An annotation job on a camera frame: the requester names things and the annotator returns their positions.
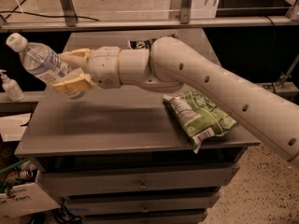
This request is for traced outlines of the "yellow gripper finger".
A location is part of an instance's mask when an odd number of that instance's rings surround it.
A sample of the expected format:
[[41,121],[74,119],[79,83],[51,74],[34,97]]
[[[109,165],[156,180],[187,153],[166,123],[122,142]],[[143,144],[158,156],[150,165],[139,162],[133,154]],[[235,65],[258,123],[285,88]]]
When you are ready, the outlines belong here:
[[59,57],[67,62],[73,69],[81,68],[84,72],[89,71],[89,59],[93,49],[74,49],[59,54]]
[[51,86],[59,93],[88,91],[95,86],[95,81],[90,74],[78,68]]

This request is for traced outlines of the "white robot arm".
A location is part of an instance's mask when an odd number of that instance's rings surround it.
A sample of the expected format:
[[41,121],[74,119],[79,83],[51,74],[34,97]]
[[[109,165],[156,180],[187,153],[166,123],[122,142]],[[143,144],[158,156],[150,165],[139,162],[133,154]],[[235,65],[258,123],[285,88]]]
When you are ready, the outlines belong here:
[[52,85],[59,93],[86,91],[95,85],[175,92],[188,85],[289,164],[299,165],[299,105],[214,64],[174,37],[161,37],[149,49],[77,49],[60,58],[75,70]]

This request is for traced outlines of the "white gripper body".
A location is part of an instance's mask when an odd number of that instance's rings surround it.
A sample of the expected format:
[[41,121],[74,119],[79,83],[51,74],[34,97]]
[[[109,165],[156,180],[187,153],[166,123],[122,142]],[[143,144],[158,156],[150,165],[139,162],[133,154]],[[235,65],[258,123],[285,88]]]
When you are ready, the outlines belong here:
[[121,86],[118,72],[120,52],[119,47],[101,47],[91,54],[89,72],[99,87],[117,89]]

